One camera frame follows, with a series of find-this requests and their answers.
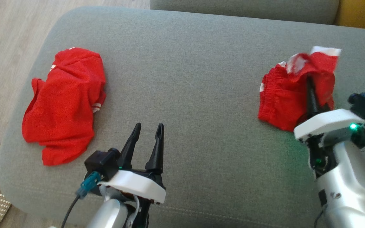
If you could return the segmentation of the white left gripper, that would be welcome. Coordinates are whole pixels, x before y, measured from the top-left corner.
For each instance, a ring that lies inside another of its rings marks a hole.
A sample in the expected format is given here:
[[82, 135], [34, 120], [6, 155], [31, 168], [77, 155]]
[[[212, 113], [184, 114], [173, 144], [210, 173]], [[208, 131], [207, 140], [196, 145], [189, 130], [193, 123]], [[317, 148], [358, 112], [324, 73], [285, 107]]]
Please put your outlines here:
[[139, 140], [141, 123], [137, 123], [127, 139], [118, 159], [119, 169], [109, 170], [103, 180], [97, 184], [97, 195], [121, 201], [130, 201], [133, 196], [149, 200], [154, 204], [163, 204], [166, 190], [161, 174], [163, 173], [164, 125], [158, 124], [155, 133], [156, 143], [146, 170], [132, 169], [131, 161], [137, 141]]

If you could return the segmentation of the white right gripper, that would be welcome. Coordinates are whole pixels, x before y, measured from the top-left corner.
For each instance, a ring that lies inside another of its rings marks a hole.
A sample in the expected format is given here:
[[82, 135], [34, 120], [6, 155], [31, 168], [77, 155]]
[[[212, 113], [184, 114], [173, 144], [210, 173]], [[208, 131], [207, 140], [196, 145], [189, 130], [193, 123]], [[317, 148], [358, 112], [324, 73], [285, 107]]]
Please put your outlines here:
[[350, 110], [337, 109], [320, 113], [315, 83], [311, 76], [307, 84], [307, 117], [293, 133], [295, 139], [308, 148], [308, 164], [313, 177], [319, 178], [339, 163], [334, 155], [334, 147], [342, 142], [352, 142], [357, 149], [365, 147], [365, 119]]

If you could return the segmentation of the red shorts white trim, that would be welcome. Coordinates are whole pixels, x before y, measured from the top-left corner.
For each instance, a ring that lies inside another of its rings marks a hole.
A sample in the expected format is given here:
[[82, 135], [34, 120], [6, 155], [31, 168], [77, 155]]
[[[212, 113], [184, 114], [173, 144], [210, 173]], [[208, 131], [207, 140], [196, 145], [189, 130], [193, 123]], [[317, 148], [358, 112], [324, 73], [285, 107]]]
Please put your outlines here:
[[259, 89], [259, 120], [288, 132], [306, 121], [308, 76], [313, 79], [319, 107], [333, 110], [334, 72], [341, 51], [314, 46], [310, 53], [297, 53], [273, 67]]

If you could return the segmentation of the red basketball jersey number 23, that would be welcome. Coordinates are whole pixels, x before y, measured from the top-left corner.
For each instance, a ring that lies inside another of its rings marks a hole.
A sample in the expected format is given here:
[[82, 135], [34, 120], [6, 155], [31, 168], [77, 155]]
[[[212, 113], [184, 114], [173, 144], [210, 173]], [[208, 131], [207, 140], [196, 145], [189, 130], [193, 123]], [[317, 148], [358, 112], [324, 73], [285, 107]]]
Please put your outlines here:
[[58, 52], [46, 80], [32, 79], [34, 96], [22, 119], [22, 136], [42, 146], [43, 165], [72, 162], [87, 150], [105, 85], [102, 57], [80, 47]]

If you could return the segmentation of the yellow cushion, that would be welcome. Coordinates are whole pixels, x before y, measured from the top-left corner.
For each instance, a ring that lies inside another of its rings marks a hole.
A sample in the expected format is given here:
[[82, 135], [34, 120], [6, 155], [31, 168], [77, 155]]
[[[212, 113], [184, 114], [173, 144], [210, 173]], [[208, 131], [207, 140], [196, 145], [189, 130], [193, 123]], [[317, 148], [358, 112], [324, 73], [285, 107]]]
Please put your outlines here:
[[339, 0], [335, 25], [365, 29], [365, 0]]

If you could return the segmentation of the grey sofa back cushion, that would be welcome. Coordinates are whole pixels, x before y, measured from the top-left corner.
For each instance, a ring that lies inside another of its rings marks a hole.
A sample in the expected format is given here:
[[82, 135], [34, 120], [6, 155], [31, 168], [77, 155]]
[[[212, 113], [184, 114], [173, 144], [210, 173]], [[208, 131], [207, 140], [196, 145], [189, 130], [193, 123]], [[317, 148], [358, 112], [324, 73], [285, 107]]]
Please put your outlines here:
[[340, 0], [150, 0], [150, 9], [333, 24]]

